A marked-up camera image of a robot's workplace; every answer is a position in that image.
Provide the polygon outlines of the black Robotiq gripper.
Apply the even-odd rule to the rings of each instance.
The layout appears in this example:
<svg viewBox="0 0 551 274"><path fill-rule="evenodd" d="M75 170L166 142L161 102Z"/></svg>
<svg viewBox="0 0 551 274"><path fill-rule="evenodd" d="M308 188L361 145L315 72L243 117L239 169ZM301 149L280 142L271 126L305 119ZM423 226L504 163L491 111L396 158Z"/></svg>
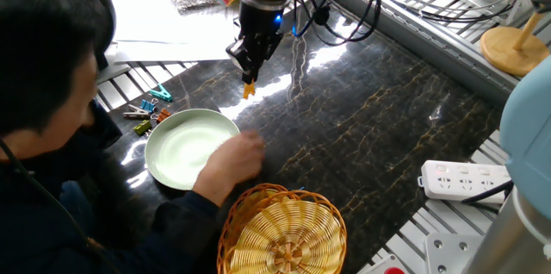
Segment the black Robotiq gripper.
<svg viewBox="0 0 551 274"><path fill-rule="evenodd" d="M280 28L283 9L264 10L241 3L239 7L239 38L226 48L233 64L242 71L242 81L251 84L257 81L260 68L269 60L282 39ZM255 51L252 63L247 51Z"/></svg>

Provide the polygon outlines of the person's right hand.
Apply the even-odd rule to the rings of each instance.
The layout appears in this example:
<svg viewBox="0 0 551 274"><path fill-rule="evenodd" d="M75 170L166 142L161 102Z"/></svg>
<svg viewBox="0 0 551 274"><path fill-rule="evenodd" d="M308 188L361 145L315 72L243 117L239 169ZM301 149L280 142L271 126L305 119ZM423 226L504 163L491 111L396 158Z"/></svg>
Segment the person's right hand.
<svg viewBox="0 0 551 274"><path fill-rule="evenodd" d="M255 177L262 169L265 142L256 131L245 131L225 141L211 154L200 178L231 187Z"/></svg>

